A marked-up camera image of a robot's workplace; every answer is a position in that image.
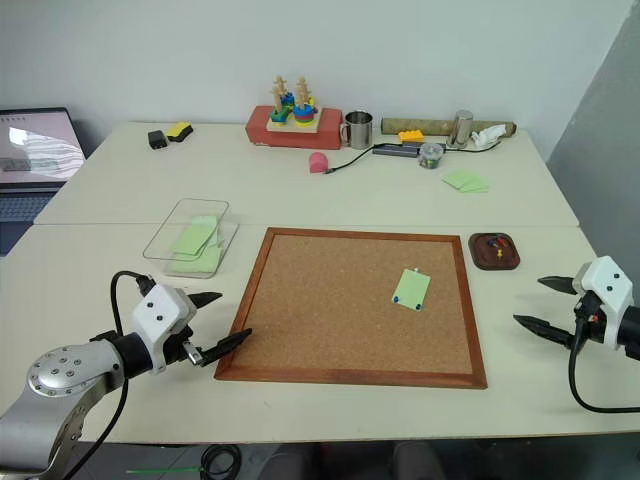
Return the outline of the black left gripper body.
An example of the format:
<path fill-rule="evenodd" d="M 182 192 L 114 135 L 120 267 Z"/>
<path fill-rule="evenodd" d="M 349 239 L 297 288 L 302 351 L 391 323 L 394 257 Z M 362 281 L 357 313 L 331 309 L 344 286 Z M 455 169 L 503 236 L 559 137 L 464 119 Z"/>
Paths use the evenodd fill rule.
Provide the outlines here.
<path fill-rule="evenodd" d="M 163 313 L 166 321 L 173 321 L 169 337 L 163 344 L 163 355 L 167 365 L 186 359 L 193 365 L 200 365 L 203 362 L 200 350 L 194 347 L 190 340 L 193 330 L 189 323 L 198 309 L 200 308 L 196 308 L 193 304 L 186 314 L 181 314 L 177 307 L 170 307 Z"/>

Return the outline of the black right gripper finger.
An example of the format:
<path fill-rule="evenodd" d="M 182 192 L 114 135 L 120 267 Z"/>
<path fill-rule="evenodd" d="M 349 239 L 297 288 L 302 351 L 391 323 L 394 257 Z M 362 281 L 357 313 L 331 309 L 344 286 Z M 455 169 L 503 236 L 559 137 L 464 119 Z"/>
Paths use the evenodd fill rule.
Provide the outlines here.
<path fill-rule="evenodd" d="M 574 279 L 568 276 L 549 275 L 537 279 L 537 282 L 557 292 L 576 295 Z"/>
<path fill-rule="evenodd" d="M 519 314 L 514 315 L 513 319 L 526 330 L 538 337 L 562 345 L 563 347 L 571 347 L 573 344 L 573 334 L 566 330 L 554 327 L 548 321 L 533 316 Z"/>

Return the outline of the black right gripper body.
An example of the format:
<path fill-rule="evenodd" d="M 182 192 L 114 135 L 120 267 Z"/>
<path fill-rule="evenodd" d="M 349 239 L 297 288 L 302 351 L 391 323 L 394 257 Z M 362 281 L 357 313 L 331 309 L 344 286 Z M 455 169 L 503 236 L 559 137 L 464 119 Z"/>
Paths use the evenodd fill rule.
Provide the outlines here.
<path fill-rule="evenodd" d="M 593 292 L 588 291 L 574 308 L 576 329 L 574 340 L 583 346 L 587 340 L 604 342 L 605 314 L 601 310 L 601 300 Z"/>

